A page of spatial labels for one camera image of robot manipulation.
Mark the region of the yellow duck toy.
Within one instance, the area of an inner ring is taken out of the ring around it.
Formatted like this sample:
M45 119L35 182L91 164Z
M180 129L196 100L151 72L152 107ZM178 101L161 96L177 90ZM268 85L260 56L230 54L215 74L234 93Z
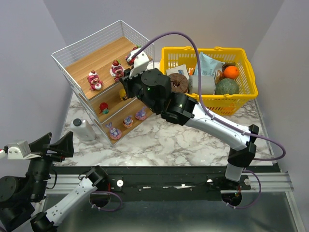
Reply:
M122 101L127 100L126 91L124 89L119 90L119 96Z

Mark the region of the purple pink toy figure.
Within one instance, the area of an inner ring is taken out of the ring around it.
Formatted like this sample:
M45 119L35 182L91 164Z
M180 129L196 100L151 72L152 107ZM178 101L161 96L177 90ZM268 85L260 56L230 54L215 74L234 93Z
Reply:
M137 120L141 120L141 121L145 120L146 119L146 111L145 111L146 109L147 109L147 107L144 106L144 107L142 107L141 110L137 111L136 114L135 114L135 118Z

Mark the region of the red strawberry toy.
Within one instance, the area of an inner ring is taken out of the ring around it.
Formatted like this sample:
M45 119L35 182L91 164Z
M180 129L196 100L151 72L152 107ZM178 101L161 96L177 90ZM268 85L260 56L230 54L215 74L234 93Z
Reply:
M106 102L99 105L99 113L104 115L109 113L109 105Z

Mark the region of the pink red figure toy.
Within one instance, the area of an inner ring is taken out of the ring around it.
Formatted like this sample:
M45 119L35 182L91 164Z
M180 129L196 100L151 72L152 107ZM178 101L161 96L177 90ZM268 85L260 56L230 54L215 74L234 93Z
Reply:
M87 81L90 85L90 90L101 90L103 86L103 82L99 79L99 76L95 70L92 70L87 77Z

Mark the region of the small purple bunny toy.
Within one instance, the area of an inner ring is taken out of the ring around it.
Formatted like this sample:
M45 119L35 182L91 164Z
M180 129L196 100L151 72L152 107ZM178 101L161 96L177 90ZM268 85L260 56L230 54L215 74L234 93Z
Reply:
M132 116L127 116L124 120L123 120L123 125L126 128L130 128L133 125L133 119Z

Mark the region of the purple bunny toy pink base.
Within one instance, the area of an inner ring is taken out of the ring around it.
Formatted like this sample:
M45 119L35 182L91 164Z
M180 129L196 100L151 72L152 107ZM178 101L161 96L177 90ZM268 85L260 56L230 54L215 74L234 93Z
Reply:
M105 125L110 131L110 137L112 140L119 140L122 137L122 132L120 129L115 128L112 123Z

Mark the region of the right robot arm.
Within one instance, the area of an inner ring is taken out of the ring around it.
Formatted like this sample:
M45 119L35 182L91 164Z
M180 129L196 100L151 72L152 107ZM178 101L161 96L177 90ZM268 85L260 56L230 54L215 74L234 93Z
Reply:
M185 93L173 92L170 78L159 69L151 69L131 77L131 69L120 78L128 98L137 97L153 113L167 122L186 125L206 132L230 146L225 177L238 182L240 176L255 157L254 135L256 125L236 124L216 113L205 110L201 103Z

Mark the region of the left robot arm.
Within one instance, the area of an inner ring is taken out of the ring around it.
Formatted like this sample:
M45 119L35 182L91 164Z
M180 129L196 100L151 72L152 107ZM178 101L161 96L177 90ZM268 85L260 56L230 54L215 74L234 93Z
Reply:
M59 203L35 214L33 203L45 198L53 163L62 162L74 154L71 131L54 144L50 143L51 139L52 133L49 132L32 143L18 141L0 151L1 157L30 161L24 177L7 175L0 179L0 220L8 232L28 220L35 232L55 232L77 203L96 190L103 191L109 187L108 174L100 166L94 166Z

